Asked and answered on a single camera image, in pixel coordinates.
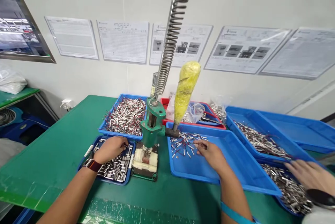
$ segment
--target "window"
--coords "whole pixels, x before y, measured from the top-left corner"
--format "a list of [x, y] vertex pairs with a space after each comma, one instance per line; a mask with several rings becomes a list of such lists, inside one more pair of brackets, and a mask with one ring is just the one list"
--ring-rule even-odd
[[56, 63], [23, 0], [0, 0], [0, 58]]

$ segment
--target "yellow handle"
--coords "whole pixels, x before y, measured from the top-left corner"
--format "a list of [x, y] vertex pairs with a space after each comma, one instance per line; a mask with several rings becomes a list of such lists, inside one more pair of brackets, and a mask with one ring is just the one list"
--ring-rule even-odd
[[201, 66], [198, 62], [187, 62], [180, 70], [179, 82], [174, 100], [174, 123], [177, 125], [185, 115], [200, 70]]

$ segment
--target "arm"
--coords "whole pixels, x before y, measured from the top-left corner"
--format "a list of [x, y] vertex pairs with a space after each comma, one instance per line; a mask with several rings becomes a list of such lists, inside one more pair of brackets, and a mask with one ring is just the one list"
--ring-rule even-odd
[[[94, 154], [94, 160], [103, 164], [115, 158], [125, 150], [124, 143], [128, 145], [126, 138], [107, 139]], [[96, 172], [82, 167], [37, 224], [76, 224], [96, 176]]]
[[[213, 143], [196, 140], [197, 154], [205, 157], [210, 166], [218, 173], [221, 184], [221, 201], [230, 209], [249, 221], [253, 221], [250, 208], [240, 181], [230, 168], [221, 150]], [[226, 213], [221, 212], [221, 223], [236, 223]]]

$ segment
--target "paper document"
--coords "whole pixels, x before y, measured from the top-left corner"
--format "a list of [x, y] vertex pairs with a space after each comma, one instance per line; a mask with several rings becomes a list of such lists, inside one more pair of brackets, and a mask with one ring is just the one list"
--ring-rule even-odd
[[335, 64], [335, 29], [299, 28], [261, 73], [315, 79]]
[[146, 63], [148, 22], [97, 21], [105, 60]]
[[[209, 25], [181, 25], [179, 30], [176, 51], [172, 66], [181, 67], [189, 61], [199, 61], [206, 46], [213, 26]], [[152, 42], [150, 64], [159, 65], [164, 50], [164, 36], [166, 26], [154, 24], [152, 28]]]
[[45, 20], [61, 55], [99, 59], [90, 20], [50, 16]]
[[205, 69], [256, 74], [289, 29], [225, 26]]

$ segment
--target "red plastic tray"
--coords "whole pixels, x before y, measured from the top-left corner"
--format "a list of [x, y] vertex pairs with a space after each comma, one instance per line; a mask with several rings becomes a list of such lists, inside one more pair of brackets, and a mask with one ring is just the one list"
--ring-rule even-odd
[[[169, 99], [168, 98], [161, 98], [161, 103], [164, 107], [164, 109], [166, 110], [166, 108], [168, 107], [168, 104], [169, 104]], [[200, 102], [202, 105], [205, 106], [205, 108], [208, 108], [209, 111], [206, 111], [209, 112], [209, 113], [212, 113], [215, 118], [219, 121], [220, 119], [216, 116], [216, 114], [214, 113], [214, 111], [210, 108], [210, 106], [207, 104], [207, 103], [204, 103], [204, 102]], [[172, 120], [168, 120], [168, 119], [163, 119], [163, 125], [166, 125], [166, 122], [173, 122]], [[221, 130], [226, 130], [226, 126], [224, 125], [218, 125], [218, 126], [211, 126], [211, 125], [207, 125], [207, 124], [194, 124], [194, 123], [184, 123], [184, 122], [180, 122], [181, 124], [191, 124], [191, 125], [197, 125], [197, 126], [202, 126], [202, 127], [208, 127], [208, 128], [215, 128], [215, 129], [221, 129]]]

